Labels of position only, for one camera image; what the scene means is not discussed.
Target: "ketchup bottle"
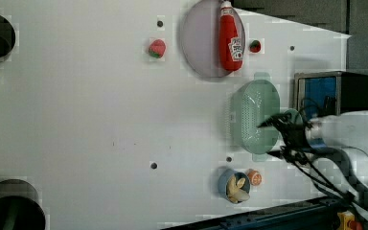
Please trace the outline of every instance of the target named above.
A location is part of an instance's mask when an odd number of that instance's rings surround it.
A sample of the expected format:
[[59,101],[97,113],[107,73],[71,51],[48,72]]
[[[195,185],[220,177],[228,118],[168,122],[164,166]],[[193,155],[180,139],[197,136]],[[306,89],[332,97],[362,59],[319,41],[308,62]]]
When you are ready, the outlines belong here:
[[225,70],[237,71],[242,67],[242,43],[236,30],[234,9],[229,1],[224,1],[220,6],[219,57]]

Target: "ketchup label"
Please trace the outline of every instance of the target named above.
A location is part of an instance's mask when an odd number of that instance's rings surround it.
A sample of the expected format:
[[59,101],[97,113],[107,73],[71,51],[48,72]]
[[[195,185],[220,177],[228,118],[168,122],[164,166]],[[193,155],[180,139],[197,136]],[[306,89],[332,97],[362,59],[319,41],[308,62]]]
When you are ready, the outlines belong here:
[[242,44],[239,37],[233,37],[231,43],[228,44],[229,51],[231,52],[232,59],[234,61],[242,61]]
[[225,16],[225,15],[233,16],[234,15],[234,10],[232,8],[223,8],[220,11],[220,16]]

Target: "orange object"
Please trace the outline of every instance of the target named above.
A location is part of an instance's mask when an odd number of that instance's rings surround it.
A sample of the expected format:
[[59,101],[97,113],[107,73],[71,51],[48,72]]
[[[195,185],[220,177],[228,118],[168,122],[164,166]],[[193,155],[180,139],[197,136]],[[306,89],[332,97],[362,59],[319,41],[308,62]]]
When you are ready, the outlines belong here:
[[247,174],[247,177],[249,177],[250,184],[254,186],[258,186],[262,183],[262,176],[258,171],[250,171]]
[[348,221],[348,227],[350,227],[353,230],[362,230],[363,227],[360,222],[357,222],[355,220]]
[[242,41],[238,37],[234,9],[229,1],[220,6],[219,57],[225,70],[237,71],[242,67]]

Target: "blue object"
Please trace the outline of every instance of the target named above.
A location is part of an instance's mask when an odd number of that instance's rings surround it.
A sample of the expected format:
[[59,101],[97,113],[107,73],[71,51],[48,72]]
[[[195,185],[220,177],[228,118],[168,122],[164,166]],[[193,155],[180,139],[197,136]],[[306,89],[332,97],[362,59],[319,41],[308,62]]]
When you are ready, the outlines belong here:
[[[324,108],[324,100],[327,96],[336,98],[335,77],[306,79],[305,86],[305,98],[315,101],[321,109]],[[318,113],[318,109],[312,101],[304,100],[303,107],[306,107],[305,112],[308,120],[313,117],[313,114]]]

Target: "metal frame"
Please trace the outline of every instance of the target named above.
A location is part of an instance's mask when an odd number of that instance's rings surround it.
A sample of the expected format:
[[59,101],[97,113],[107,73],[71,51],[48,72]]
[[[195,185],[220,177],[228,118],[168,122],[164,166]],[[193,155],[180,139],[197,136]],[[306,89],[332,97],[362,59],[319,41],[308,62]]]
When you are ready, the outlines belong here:
[[340,203],[338,200],[330,199],[328,197],[305,201],[305,207],[298,207],[299,203],[294,204],[294,210],[288,212],[274,212],[274,210],[279,210],[279,208],[281,210],[281,207],[292,209],[292,207],[289,207],[289,205],[284,205],[260,211],[227,216],[223,218],[204,220],[201,222],[195,222],[169,229],[331,230],[336,229],[340,224],[337,213],[347,210],[347,207]]

